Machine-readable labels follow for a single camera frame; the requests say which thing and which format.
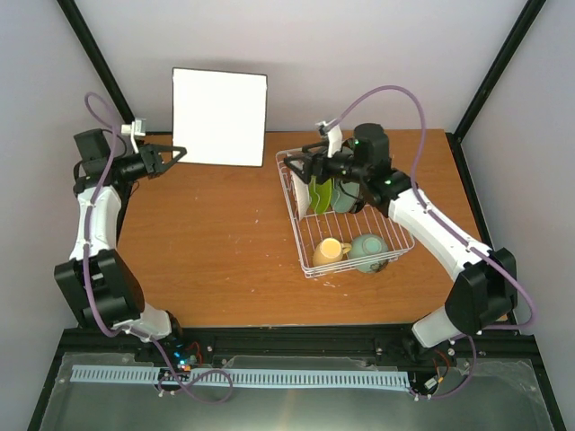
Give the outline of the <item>white wire dish rack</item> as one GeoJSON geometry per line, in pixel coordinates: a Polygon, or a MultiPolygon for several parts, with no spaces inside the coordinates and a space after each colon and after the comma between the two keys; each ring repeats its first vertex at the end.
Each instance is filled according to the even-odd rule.
{"type": "Polygon", "coordinates": [[[294,154],[298,155],[299,151],[280,151],[276,154],[276,161],[296,241],[298,261],[305,277],[318,278],[352,269],[376,273],[413,249],[413,236],[371,206],[366,205],[355,214],[341,212],[341,206],[336,203],[340,198],[339,189],[332,192],[331,204],[321,214],[315,213],[312,207],[300,209],[297,200],[299,178],[283,163],[285,157],[294,154]],[[351,243],[357,238],[367,239],[372,236],[385,243],[385,247],[378,253],[367,255],[360,251],[349,251],[343,255],[342,260],[335,263],[318,266],[313,263],[315,249],[328,238],[351,243]]]}

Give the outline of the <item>white square plate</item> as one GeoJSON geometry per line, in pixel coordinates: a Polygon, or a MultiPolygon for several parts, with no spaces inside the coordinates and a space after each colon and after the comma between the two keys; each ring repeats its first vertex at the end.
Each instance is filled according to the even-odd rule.
{"type": "Polygon", "coordinates": [[[268,77],[174,68],[172,144],[182,163],[261,167],[268,77]]]}

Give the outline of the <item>lime green plate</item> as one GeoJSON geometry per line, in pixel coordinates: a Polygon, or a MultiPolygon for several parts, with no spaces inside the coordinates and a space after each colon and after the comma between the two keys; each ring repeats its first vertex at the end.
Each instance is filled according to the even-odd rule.
{"type": "Polygon", "coordinates": [[[328,179],[320,184],[315,176],[313,176],[308,185],[308,191],[311,199],[310,208],[312,208],[317,215],[324,214],[330,207],[332,201],[332,179],[328,179]]]}

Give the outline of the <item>yellow mug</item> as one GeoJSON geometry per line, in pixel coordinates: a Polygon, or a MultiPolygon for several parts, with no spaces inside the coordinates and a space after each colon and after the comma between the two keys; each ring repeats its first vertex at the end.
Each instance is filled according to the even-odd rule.
{"type": "Polygon", "coordinates": [[[343,257],[349,253],[352,245],[346,242],[340,242],[335,238],[326,238],[322,240],[314,249],[312,258],[315,268],[339,263],[343,257]]]}

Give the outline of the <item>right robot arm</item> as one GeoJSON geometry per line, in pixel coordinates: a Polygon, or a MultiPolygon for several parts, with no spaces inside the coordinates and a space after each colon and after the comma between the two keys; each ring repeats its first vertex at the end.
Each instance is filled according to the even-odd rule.
{"type": "Polygon", "coordinates": [[[304,146],[284,165],[305,185],[341,180],[358,185],[358,199],[406,229],[453,281],[445,303],[414,322],[404,345],[420,352],[459,336],[473,336],[518,304],[513,254],[497,251],[464,232],[425,196],[414,178],[392,166],[390,142],[375,123],[356,126],[334,149],[334,139],[304,146]]]}

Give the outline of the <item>green celadon bowl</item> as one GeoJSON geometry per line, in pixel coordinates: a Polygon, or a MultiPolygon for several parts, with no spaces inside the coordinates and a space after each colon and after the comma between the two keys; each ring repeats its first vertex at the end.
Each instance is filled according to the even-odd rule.
{"type": "Polygon", "coordinates": [[[348,259],[360,260],[354,266],[357,271],[365,274],[375,274],[385,269],[388,265],[388,260],[373,260],[373,257],[388,251],[389,248],[382,237],[372,233],[362,234],[352,241],[348,259]]]}

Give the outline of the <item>floral patterned bowl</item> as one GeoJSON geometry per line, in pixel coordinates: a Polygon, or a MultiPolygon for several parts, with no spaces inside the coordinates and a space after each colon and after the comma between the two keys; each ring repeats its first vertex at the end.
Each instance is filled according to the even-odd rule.
{"type": "Polygon", "coordinates": [[[307,210],[311,204],[308,185],[305,184],[294,172],[291,172],[290,175],[296,201],[297,219],[301,221],[306,216],[307,210]]]}

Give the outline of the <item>teal flower plate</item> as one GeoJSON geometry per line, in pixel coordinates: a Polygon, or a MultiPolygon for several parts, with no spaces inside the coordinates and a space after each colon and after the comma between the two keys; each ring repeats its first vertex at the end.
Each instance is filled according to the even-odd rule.
{"type": "Polygon", "coordinates": [[[332,210],[338,214],[348,213],[356,198],[359,198],[360,188],[355,182],[335,180],[332,192],[332,210]]]}

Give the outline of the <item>black rimmed plate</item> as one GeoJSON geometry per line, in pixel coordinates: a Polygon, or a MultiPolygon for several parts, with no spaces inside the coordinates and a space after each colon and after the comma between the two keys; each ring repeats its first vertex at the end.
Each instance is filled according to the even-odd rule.
{"type": "Polygon", "coordinates": [[[350,207],[348,213],[356,214],[359,213],[365,206],[366,202],[362,198],[356,198],[352,206],[350,207]]]}

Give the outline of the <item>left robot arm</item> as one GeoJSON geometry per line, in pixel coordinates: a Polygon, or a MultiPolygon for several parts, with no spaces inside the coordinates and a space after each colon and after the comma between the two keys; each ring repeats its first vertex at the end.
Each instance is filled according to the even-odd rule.
{"type": "Polygon", "coordinates": [[[144,144],[133,154],[113,155],[106,129],[74,137],[81,160],[74,168],[73,192],[79,205],[79,225],[70,257],[54,269],[55,281],[82,329],[125,332],[155,350],[167,361],[185,355],[187,339],[177,319],[146,302],[143,290],[119,255],[119,225],[134,184],[171,169],[185,154],[164,145],[144,144]]]}

